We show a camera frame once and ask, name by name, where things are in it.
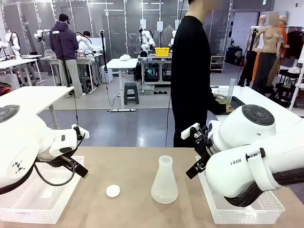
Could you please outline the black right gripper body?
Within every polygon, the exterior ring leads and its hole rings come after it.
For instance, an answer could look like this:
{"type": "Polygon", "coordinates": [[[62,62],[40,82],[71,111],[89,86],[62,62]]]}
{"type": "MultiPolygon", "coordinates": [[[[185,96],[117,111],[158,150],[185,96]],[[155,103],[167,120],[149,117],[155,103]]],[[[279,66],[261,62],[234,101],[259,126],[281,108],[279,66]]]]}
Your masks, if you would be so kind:
{"type": "Polygon", "coordinates": [[[200,156],[200,159],[198,161],[200,166],[206,166],[208,160],[213,155],[211,151],[212,145],[213,144],[211,142],[211,139],[201,139],[199,142],[197,142],[194,150],[200,156]]]}

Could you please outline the white round flask lid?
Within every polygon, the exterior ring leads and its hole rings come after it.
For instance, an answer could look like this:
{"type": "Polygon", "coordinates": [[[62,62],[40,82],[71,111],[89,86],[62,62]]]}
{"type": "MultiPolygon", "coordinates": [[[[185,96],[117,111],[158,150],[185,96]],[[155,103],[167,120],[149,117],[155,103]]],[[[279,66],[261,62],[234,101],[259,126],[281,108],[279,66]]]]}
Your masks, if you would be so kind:
{"type": "Polygon", "coordinates": [[[116,184],[109,185],[106,188],[106,195],[110,198],[115,198],[120,194],[120,187],[116,184]]]}

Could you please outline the clear beaker with yellow liquid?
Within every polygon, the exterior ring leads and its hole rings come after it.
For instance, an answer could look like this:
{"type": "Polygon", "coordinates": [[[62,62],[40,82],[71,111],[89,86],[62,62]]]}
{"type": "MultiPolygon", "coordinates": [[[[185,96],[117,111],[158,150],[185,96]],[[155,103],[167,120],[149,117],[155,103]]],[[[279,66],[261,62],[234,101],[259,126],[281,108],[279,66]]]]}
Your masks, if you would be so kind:
{"type": "Polygon", "coordinates": [[[224,88],[219,88],[216,92],[216,94],[221,94],[222,96],[224,96],[224,99],[216,99],[220,104],[225,104],[226,105],[226,99],[227,99],[227,95],[228,95],[228,89],[224,89],[224,88]]]}

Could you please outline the clear plastic graduated cylinder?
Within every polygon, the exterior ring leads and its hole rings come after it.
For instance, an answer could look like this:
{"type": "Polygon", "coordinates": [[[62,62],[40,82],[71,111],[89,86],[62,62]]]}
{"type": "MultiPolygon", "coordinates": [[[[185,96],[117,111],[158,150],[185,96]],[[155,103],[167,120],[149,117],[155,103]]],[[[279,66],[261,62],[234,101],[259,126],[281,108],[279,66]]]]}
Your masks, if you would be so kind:
{"type": "Polygon", "coordinates": [[[236,82],[235,78],[232,78],[230,80],[229,89],[228,89],[228,95],[227,95],[227,99],[226,99],[226,105],[231,105],[231,100],[232,100],[232,95],[233,95],[233,90],[234,90],[235,82],[236,82]]]}

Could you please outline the person's right forearm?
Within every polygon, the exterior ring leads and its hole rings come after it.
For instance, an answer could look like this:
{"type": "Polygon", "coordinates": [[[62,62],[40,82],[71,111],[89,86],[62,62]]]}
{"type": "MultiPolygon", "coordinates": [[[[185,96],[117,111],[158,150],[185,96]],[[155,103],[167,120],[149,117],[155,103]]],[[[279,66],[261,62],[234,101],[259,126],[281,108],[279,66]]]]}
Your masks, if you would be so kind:
{"type": "Polygon", "coordinates": [[[218,101],[215,101],[210,104],[208,110],[213,114],[224,114],[227,112],[227,105],[220,104],[218,101]]]}

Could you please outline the translucent plastic Erlenmeyer flask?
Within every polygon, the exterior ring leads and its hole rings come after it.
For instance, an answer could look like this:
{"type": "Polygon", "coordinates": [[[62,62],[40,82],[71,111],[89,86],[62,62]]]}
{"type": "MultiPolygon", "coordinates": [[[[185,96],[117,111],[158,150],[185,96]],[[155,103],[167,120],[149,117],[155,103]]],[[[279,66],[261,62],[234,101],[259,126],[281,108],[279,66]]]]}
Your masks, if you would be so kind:
{"type": "Polygon", "coordinates": [[[160,204],[173,203],[179,194],[172,164],[173,159],[168,155],[159,158],[159,167],[151,188],[151,196],[160,204]]]}

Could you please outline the white perforated plastic basket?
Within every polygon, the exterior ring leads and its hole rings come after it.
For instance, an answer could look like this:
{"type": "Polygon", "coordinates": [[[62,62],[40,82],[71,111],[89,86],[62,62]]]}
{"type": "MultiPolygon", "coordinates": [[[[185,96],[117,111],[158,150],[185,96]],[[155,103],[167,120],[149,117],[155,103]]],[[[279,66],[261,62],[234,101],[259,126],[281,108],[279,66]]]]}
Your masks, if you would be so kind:
{"type": "Polygon", "coordinates": [[[75,174],[66,185],[54,187],[45,183],[33,170],[22,185],[0,195],[0,221],[56,224],[80,178],[75,174]],[[55,189],[52,197],[41,199],[47,188],[55,189]]]}
{"type": "Polygon", "coordinates": [[[235,207],[209,186],[205,171],[199,173],[198,177],[216,224],[275,224],[281,213],[285,211],[284,206],[271,191],[262,193],[247,207],[235,207]]]}

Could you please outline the person in black sweatshirt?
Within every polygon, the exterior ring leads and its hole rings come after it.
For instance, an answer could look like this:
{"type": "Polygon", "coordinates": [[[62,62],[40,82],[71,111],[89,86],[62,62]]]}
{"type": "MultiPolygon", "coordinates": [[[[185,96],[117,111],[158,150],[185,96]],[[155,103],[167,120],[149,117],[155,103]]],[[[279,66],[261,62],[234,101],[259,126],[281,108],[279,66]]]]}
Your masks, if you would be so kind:
{"type": "Polygon", "coordinates": [[[173,146],[178,148],[195,147],[192,139],[181,139],[181,132],[195,123],[205,126],[208,107],[216,101],[210,88],[211,52],[203,22],[222,0],[188,0],[188,4],[174,38],[171,60],[173,146]]]}

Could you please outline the white shoe rack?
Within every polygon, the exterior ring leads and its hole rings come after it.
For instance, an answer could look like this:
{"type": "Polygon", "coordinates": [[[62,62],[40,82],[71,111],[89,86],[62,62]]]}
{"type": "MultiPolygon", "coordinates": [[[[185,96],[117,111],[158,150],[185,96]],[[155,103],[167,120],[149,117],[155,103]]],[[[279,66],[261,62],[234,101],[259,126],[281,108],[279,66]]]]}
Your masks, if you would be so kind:
{"type": "Polygon", "coordinates": [[[210,72],[211,73],[222,73],[225,64],[224,55],[213,55],[210,61],[210,72]]]}

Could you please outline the black luggage bags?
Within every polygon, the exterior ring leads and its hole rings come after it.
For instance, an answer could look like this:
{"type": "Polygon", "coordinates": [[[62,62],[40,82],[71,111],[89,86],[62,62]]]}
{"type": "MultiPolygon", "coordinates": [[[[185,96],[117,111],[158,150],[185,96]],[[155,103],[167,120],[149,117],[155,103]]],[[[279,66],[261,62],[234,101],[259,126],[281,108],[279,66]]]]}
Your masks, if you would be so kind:
{"type": "Polygon", "coordinates": [[[226,49],[225,62],[239,66],[242,58],[243,50],[239,46],[230,46],[226,49]]]}

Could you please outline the black tripod stand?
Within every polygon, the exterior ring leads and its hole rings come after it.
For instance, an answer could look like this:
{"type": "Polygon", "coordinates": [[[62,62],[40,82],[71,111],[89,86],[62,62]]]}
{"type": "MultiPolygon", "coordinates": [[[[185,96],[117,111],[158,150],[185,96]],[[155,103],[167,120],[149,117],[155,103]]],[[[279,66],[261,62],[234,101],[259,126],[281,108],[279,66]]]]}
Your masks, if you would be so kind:
{"type": "Polygon", "coordinates": [[[67,87],[70,87],[71,84],[70,84],[70,80],[69,80],[69,75],[68,75],[65,55],[64,55],[63,49],[62,49],[62,44],[61,44],[61,38],[60,38],[59,31],[58,30],[54,30],[54,31],[52,31],[52,34],[55,35],[55,37],[56,37],[58,52],[59,52],[60,57],[61,57],[61,62],[62,62],[63,71],[64,71],[64,75],[65,75],[65,84],[66,84],[67,87]]]}
{"type": "Polygon", "coordinates": [[[108,69],[106,65],[106,54],[105,54],[105,43],[104,43],[104,30],[100,30],[100,37],[102,40],[102,49],[103,49],[103,58],[104,58],[104,82],[109,83],[109,78],[108,78],[108,69]]]}

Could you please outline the grey metal workbench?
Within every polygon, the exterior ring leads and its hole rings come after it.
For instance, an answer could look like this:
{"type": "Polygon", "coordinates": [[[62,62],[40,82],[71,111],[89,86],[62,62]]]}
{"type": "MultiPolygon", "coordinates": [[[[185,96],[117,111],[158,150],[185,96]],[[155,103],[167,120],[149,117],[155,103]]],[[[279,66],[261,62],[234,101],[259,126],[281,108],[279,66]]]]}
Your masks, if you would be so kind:
{"type": "Polygon", "coordinates": [[[142,88],[141,92],[145,92],[145,86],[159,86],[159,85],[170,85],[170,81],[164,81],[163,80],[163,65],[164,64],[171,64],[171,59],[172,59],[172,53],[169,54],[168,57],[156,57],[156,55],[148,55],[147,57],[141,57],[138,56],[138,60],[141,64],[141,82],[142,82],[142,88]],[[158,64],[158,76],[159,79],[156,82],[146,82],[145,81],[145,67],[149,66],[149,64],[158,64]]]}

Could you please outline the yellow plastic crate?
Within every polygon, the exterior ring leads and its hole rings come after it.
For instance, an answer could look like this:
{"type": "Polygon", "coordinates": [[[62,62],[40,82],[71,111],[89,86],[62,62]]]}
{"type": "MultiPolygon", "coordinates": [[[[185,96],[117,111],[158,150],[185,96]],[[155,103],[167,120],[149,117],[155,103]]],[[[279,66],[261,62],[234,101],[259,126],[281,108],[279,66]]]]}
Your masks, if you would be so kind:
{"type": "Polygon", "coordinates": [[[170,53],[169,47],[156,47],[155,48],[155,56],[156,57],[168,57],[170,53]]]}

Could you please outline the beige bare mannequin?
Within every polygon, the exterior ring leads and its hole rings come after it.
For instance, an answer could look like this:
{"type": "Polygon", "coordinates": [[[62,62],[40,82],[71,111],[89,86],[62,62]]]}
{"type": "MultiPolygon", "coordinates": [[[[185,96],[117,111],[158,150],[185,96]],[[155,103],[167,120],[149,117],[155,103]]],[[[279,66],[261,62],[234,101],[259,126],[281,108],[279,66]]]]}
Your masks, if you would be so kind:
{"type": "Polygon", "coordinates": [[[252,89],[262,95],[265,95],[269,72],[280,52],[281,29],[278,28],[279,17],[279,12],[269,12],[269,25],[261,29],[256,35],[257,39],[263,35],[264,45],[260,49],[258,67],[252,89]]]}

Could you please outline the white mannequin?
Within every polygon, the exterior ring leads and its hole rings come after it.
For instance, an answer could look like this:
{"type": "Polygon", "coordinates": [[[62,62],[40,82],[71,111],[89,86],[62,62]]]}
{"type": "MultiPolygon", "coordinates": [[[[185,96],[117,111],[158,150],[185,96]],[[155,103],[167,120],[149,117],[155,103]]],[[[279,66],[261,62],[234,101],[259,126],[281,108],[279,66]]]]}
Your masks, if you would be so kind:
{"type": "MultiPolygon", "coordinates": [[[[258,30],[261,30],[265,27],[265,22],[266,22],[266,15],[262,15],[259,17],[259,29],[258,30]]],[[[263,40],[263,34],[261,34],[258,38],[258,45],[257,45],[257,48],[258,49],[261,49],[264,45],[264,40],[263,40]]]]}

